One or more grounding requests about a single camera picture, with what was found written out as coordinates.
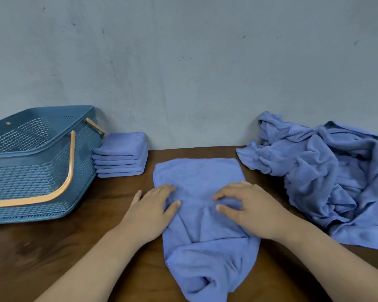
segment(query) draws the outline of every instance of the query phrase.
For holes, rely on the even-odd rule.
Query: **stack of folded towels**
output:
[[[110,134],[92,159],[100,178],[141,175],[147,162],[148,146],[142,132]]]

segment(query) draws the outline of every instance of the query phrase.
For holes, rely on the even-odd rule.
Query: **person's right arm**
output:
[[[251,233],[275,240],[291,250],[311,271],[334,302],[378,302],[378,270],[348,251],[310,222],[282,207],[261,187],[242,181],[218,191],[213,200],[242,201],[236,211],[216,209]]]

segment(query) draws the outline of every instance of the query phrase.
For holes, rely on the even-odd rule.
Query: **person's left hand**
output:
[[[164,212],[166,198],[174,191],[172,185],[162,185],[148,191],[141,200],[138,191],[118,228],[129,231],[141,246],[156,239],[181,205],[180,200],[174,201]]]

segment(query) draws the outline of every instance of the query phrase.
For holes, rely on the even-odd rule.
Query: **bare skin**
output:
[[[110,230],[68,272],[36,301],[105,302],[135,252],[157,238],[177,212],[175,201],[165,212],[175,188],[152,189],[135,195],[121,223]],[[334,302],[378,302],[378,270],[343,248],[313,224],[288,212],[261,187],[242,181],[218,191],[213,200],[234,197],[240,211],[216,205],[218,212],[261,238],[290,249],[321,283]]]
[[[246,181],[231,183],[218,191],[213,200],[223,197],[241,200],[242,209],[217,205],[218,212],[251,233],[290,249],[334,302],[378,302],[377,269],[313,224],[288,212],[261,187]]]

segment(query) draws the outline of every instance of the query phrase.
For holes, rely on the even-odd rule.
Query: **brown tabletop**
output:
[[[96,178],[68,216],[40,222],[0,225],[0,302],[29,302],[73,266],[126,213],[133,195],[154,187],[156,163],[175,158],[233,158],[235,147],[150,151],[143,175]],[[247,181],[257,183],[296,212],[282,178],[242,166]],[[378,250],[348,246],[378,268]],[[278,243],[262,240],[256,263],[228,301],[328,301],[307,269]],[[162,239],[145,245],[117,282],[110,301],[185,301],[167,269]]]

